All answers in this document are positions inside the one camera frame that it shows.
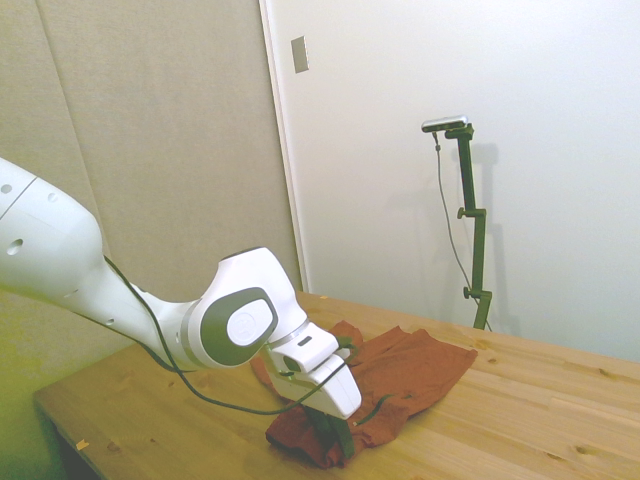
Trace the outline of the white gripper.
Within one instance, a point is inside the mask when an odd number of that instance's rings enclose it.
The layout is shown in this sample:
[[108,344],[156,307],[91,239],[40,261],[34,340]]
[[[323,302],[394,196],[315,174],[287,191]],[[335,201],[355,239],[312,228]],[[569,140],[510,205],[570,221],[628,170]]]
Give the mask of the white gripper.
[[285,381],[285,397],[304,397],[305,414],[318,439],[333,442],[335,438],[345,458],[355,455],[349,422],[344,419],[359,409],[361,394],[342,359],[328,359],[309,373],[294,374]]

